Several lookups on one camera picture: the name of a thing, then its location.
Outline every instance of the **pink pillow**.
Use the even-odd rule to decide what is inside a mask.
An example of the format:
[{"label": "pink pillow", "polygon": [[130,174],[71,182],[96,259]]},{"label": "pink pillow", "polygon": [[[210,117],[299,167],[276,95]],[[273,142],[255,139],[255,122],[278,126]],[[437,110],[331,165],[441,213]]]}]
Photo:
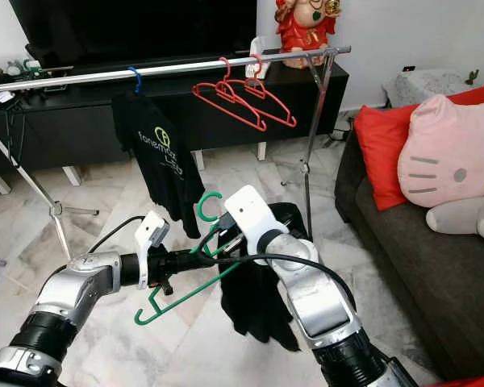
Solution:
[{"label": "pink pillow", "polygon": [[423,207],[484,196],[484,103],[459,106],[435,95],[414,110],[398,179]]}]

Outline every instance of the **sofa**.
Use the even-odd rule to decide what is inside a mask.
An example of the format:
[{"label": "sofa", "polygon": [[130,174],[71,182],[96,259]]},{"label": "sofa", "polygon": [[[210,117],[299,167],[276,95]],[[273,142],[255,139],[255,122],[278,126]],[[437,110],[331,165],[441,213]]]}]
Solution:
[{"label": "sofa", "polygon": [[379,211],[355,133],[336,179],[336,208],[371,252],[447,380],[484,375],[484,239],[430,230],[426,208]]}]

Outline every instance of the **tv stand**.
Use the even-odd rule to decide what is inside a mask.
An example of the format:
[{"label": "tv stand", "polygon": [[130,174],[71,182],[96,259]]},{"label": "tv stand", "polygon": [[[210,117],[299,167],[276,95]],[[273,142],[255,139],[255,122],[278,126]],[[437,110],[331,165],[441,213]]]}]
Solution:
[{"label": "tv stand", "polygon": [[[298,120],[298,126],[290,128],[267,120],[266,132],[241,123],[191,93],[192,85],[202,81],[215,83],[224,74],[225,70],[221,69],[169,77],[144,77],[143,92],[153,98],[170,121],[184,132],[186,145],[193,151],[259,144],[262,156],[267,141],[308,135],[318,94],[310,71],[290,69],[279,62],[271,64],[265,86],[286,103]],[[244,68],[232,69],[232,77],[243,79]],[[334,64],[318,133],[333,130],[347,81],[348,73]],[[28,127],[25,134],[23,166],[35,171],[128,159],[128,154],[120,150],[115,136],[111,98],[133,90],[134,85],[133,79],[69,85],[65,91],[48,94],[46,100],[33,96],[29,100],[30,105],[24,108],[32,129]],[[21,121],[16,119],[11,128],[17,136],[21,132]],[[0,111],[2,140],[5,133],[5,118]],[[19,137],[14,138],[14,142],[19,144]],[[0,153],[0,175],[14,170]]]}]

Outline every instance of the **red figurine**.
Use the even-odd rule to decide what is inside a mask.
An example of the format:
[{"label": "red figurine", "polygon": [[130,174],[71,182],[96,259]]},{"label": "red figurine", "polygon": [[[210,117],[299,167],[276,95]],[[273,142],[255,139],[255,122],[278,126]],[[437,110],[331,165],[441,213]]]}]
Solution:
[{"label": "red figurine", "polygon": [[[315,50],[328,46],[327,34],[335,34],[336,17],[340,15],[340,0],[276,0],[274,16],[280,23],[277,33],[282,37],[282,52]],[[312,58],[321,65],[323,57]],[[306,59],[284,60],[296,69],[308,66]]]}]

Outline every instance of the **logo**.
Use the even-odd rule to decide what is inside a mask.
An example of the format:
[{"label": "logo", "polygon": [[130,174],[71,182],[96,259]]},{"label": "logo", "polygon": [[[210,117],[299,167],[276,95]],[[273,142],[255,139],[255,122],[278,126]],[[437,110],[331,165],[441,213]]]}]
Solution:
[{"label": "logo", "polygon": [[155,127],[154,133],[160,144],[164,147],[170,148],[170,137],[162,127]]}]

